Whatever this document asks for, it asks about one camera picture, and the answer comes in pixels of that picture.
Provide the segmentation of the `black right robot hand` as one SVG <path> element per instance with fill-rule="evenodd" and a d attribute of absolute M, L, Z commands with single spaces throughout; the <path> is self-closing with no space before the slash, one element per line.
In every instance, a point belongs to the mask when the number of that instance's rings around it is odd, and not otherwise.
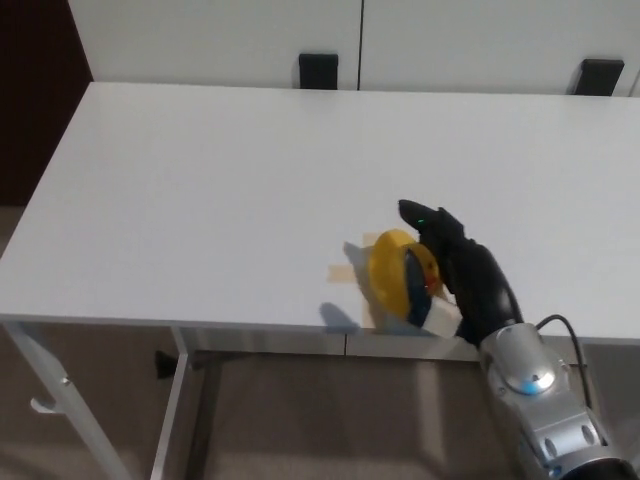
<path fill-rule="evenodd" d="M 465 235 L 463 224 L 440 207 L 398 202 L 399 215 L 435 257 L 440 278 L 454 295 L 462 321 L 456 335 L 474 347 L 498 330 L 523 321 L 515 294 L 495 257 Z"/>

